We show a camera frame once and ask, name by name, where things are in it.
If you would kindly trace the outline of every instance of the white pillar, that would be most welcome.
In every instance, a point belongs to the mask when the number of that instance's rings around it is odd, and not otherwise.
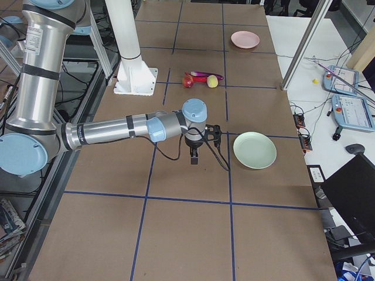
[[[134,14],[130,0],[105,0],[121,55],[120,69],[114,89],[116,94],[152,95],[157,68],[142,61]]]

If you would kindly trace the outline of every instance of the white label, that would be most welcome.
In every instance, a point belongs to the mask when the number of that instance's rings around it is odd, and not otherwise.
[[[314,183],[323,183],[324,179],[319,168],[310,168],[312,179]]]
[[[28,27],[26,35],[25,52],[39,55],[40,45],[42,44],[43,29]]]

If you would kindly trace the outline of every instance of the computer monitor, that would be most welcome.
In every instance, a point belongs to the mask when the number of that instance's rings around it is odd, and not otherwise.
[[[375,165],[358,154],[321,188],[361,243],[375,241]]]

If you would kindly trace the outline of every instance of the cardboard table surface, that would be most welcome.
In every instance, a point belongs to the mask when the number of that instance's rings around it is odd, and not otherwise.
[[[258,5],[143,2],[136,18],[143,60],[159,75],[151,97],[108,87],[95,120],[181,109],[190,98],[224,132],[190,165],[189,148],[165,159],[144,139],[84,147],[29,277],[43,280],[335,280],[264,10]],[[255,32],[236,48],[230,35]],[[184,88],[186,71],[225,76],[217,88]],[[244,167],[242,132],[270,137],[275,163]],[[158,144],[169,156],[178,137]]]

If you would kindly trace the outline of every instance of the white desk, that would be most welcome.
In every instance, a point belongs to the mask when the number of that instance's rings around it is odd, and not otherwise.
[[[279,55],[278,62],[283,76],[287,72],[292,59],[281,56],[292,57],[294,55],[309,20],[308,18],[267,16],[276,54]],[[305,57],[315,56],[320,59],[338,58],[346,49],[347,47],[332,21],[324,19],[316,35],[310,42]],[[342,58],[338,65],[341,66],[346,58]],[[322,63],[328,66],[336,64],[337,60],[322,61]],[[314,84],[312,80],[317,78],[321,82],[323,73],[324,70],[318,65],[304,59],[289,86],[289,100],[302,107],[304,111],[321,105],[327,99],[328,92],[322,88],[321,83]],[[359,81],[364,80],[362,74],[359,79]],[[372,98],[375,98],[375,95],[371,91],[362,88],[361,90]],[[330,108],[331,104],[327,102],[323,108],[322,116],[316,123],[315,133],[312,138],[313,151],[306,154],[306,164],[321,165],[325,176],[328,178],[353,157],[353,155],[345,151],[345,146],[353,143],[361,143],[366,148],[364,154],[375,163],[375,148],[373,145],[375,133],[344,129],[341,133],[342,137],[337,142],[332,140],[332,135],[337,128],[337,124],[333,114],[330,117],[326,116]],[[321,108],[318,108],[305,115],[306,127],[311,133],[320,113]]]

